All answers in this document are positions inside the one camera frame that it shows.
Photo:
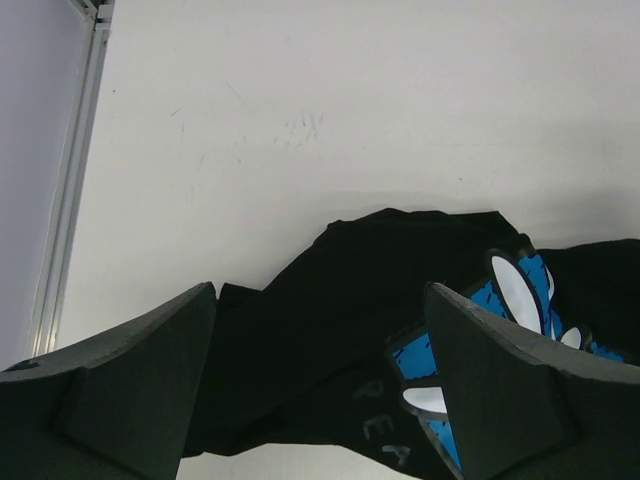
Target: blue cartoon character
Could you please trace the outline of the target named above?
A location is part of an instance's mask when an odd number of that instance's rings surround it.
[[[553,276],[539,254],[523,252],[516,260],[500,250],[490,250],[485,260],[489,280],[472,289],[471,293],[467,292],[467,297],[474,303],[570,347],[624,361],[620,355],[599,346],[586,326],[565,326],[552,307]],[[402,381],[400,401],[403,406],[417,417],[425,435],[454,476],[462,479],[458,449],[426,327],[396,342],[389,351],[389,358]]]

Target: white table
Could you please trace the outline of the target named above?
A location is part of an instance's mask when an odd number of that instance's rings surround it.
[[[59,345],[203,280],[264,287],[328,222],[385,206],[500,209],[538,246],[638,236],[639,15],[633,0],[120,0]],[[399,476],[265,447],[180,478]]]

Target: black cloth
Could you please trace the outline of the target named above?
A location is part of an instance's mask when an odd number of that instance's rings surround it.
[[[481,283],[492,248],[531,246],[497,212],[387,209],[332,223],[262,292],[225,285],[185,456],[333,444],[417,478],[454,478],[400,405],[386,352],[424,324],[428,282]],[[636,355],[640,242],[540,253],[556,310]]]

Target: metal profile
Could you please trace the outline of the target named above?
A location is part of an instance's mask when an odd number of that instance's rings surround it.
[[[49,235],[42,273],[38,283],[32,315],[27,357],[34,357],[55,349],[62,300],[67,281],[71,247],[78,217],[82,183],[95,117],[100,79],[109,36],[110,18],[96,23],[98,8],[90,1],[71,0],[73,4],[90,3],[95,11],[84,13],[92,23],[85,40],[78,94],[67,134],[60,178],[54,198]]]

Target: garment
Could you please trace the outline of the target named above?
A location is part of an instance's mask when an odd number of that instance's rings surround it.
[[[435,371],[423,361],[413,362],[423,371],[403,371],[411,363],[403,363],[403,348],[428,333],[427,283],[489,297],[482,289],[492,281],[490,251],[535,259],[542,274],[548,267],[545,285],[553,281],[555,292],[541,333],[551,334],[556,315],[562,331],[586,326],[603,354],[638,358],[640,242],[538,254],[497,212],[387,209],[329,225],[262,292],[223,287],[185,455],[334,444],[417,478],[455,478],[443,460],[455,463],[455,452],[425,435],[403,402],[407,381],[428,385]],[[491,310],[493,301],[483,306]],[[437,428],[432,437],[446,435]]]

